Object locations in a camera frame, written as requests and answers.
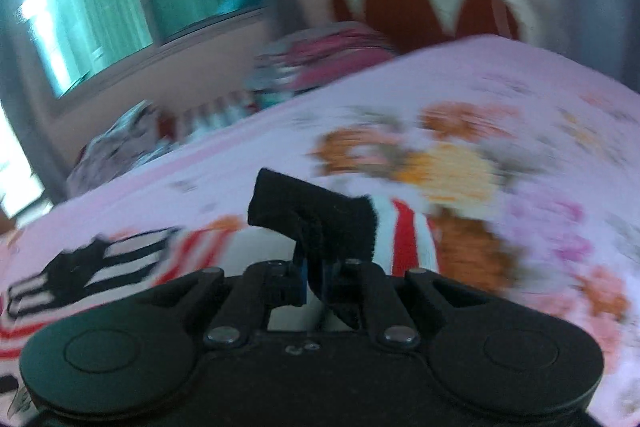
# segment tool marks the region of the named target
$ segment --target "screw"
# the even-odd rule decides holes
[[[407,326],[391,326],[385,331],[385,340],[391,344],[401,344],[407,346],[418,336],[412,328]]]
[[[293,355],[295,357],[302,355],[302,352],[304,351],[304,349],[302,349],[301,347],[296,347],[296,346],[287,346],[284,348],[285,353],[287,353],[288,355]]]
[[[240,339],[240,331],[232,326],[220,326],[209,331],[207,338],[213,343],[230,346]]]
[[[320,349],[320,344],[316,344],[315,342],[308,342],[305,343],[305,349],[307,351],[317,351],[318,349]]]

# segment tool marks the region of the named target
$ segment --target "brown headboard panel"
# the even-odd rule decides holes
[[[528,0],[331,0],[337,21],[364,20],[401,53],[472,35],[494,34],[538,44]]]

